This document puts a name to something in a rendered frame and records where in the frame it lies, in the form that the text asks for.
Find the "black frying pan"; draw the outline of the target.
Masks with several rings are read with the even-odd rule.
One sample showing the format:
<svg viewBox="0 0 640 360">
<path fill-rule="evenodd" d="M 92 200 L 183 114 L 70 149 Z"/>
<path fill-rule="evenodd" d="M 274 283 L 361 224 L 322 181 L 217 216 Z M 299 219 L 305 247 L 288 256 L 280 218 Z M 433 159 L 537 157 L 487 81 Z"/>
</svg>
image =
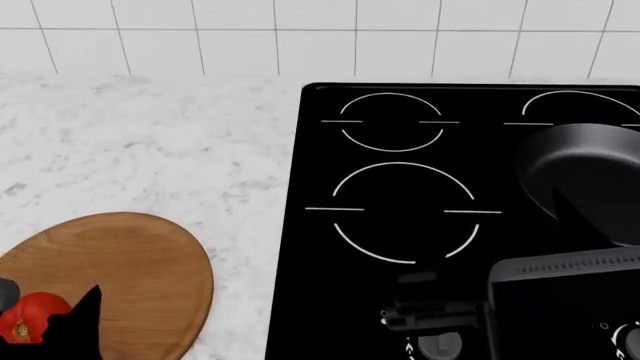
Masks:
<svg viewBox="0 0 640 360">
<path fill-rule="evenodd" d="M 528 197 L 557 221 L 640 246 L 640 131 L 558 125 L 520 146 L 516 173 Z"/>
</svg>

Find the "red tomato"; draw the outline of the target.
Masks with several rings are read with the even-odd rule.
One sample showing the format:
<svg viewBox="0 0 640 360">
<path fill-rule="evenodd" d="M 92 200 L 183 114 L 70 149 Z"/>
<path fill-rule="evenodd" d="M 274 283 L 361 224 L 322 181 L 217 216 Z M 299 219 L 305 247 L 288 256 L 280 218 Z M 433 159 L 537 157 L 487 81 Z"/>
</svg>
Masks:
<svg viewBox="0 0 640 360">
<path fill-rule="evenodd" d="M 51 315 L 68 314 L 71 305 L 54 293 L 37 292 L 22 296 L 0 315 L 0 336 L 8 344 L 39 344 Z"/>
</svg>

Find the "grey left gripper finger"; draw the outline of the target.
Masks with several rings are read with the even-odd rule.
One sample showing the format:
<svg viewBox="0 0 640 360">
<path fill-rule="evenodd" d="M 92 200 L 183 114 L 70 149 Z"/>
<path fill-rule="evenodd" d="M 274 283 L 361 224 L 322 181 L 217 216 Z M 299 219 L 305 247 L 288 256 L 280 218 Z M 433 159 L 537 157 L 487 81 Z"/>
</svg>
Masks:
<svg viewBox="0 0 640 360">
<path fill-rule="evenodd" d="M 0 278 L 0 312 L 12 308 L 20 299 L 20 288 L 15 281 Z"/>
</svg>

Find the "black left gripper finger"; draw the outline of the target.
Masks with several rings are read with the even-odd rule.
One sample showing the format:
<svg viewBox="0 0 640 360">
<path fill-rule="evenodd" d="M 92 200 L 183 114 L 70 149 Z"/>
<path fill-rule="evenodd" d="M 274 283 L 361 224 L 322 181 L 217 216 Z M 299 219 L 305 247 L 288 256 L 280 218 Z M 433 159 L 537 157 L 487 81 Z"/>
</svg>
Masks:
<svg viewBox="0 0 640 360">
<path fill-rule="evenodd" d="M 68 314 L 49 317 L 38 360 L 103 360 L 99 324 L 102 292 L 92 287 Z"/>
</svg>

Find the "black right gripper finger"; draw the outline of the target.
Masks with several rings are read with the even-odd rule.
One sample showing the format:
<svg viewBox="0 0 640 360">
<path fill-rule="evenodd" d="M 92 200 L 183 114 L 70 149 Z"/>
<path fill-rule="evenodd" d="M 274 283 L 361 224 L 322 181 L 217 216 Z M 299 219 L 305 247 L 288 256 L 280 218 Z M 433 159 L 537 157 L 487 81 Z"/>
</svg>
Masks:
<svg viewBox="0 0 640 360">
<path fill-rule="evenodd" d="M 440 264 L 419 266 L 397 275 L 396 305 L 436 306 L 443 300 L 442 287 L 438 280 Z"/>
</svg>

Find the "round wooden plate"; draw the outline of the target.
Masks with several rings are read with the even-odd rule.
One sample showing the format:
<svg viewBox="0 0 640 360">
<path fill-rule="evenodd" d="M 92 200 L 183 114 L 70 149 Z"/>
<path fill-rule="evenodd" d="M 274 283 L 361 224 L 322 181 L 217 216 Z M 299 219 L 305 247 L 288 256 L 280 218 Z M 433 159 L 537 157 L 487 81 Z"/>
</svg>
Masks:
<svg viewBox="0 0 640 360">
<path fill-rule="evenodd" d="M 200 242 L 172 221 L 137 212 L 87 215 L 42 230 L 0 256 L 0 277 L 22 293 L 55 293 L 71 305 L 99 287 L 104 360 L 181 360 L 214 293 Z"/>
</svg>

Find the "black glass cooktop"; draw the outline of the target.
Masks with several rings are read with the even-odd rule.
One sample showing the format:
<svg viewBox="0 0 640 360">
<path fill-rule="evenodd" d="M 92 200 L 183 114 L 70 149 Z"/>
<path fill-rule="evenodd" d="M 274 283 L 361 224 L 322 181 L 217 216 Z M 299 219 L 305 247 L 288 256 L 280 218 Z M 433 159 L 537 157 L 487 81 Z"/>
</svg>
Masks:
<svg viewBox="0 0 640 360">
<path fill-rule="evenodd" d="M 440 264 L 444 302 L 485 301 L 501 260 L 640 247 L 520 185 L 520 146 L 580 123 L 640 131 L 640 86 L 305 86 L 264 360 L 410 360 L 380 311 L 422 265 Z"/>
</svg>

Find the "grey cooktop knob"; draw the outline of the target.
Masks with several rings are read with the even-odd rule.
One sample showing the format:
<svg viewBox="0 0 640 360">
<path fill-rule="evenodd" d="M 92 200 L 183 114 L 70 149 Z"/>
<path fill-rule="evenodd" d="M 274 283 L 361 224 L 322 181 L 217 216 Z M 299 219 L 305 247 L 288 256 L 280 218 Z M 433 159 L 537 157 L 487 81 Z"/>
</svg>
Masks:
<svg viewBox="0 0 640 360">
<path fill-rule="evenodd" d="M 462 338 L 457 332 L 422 336 L 417 344 L 428 360 L 456 360 L 462 351 Z"/>
<path fill-rule="evenodd" d="M 619 326 L 610 340 L 617 360 L 640 360 L 640 321 Z"/>
</svg>

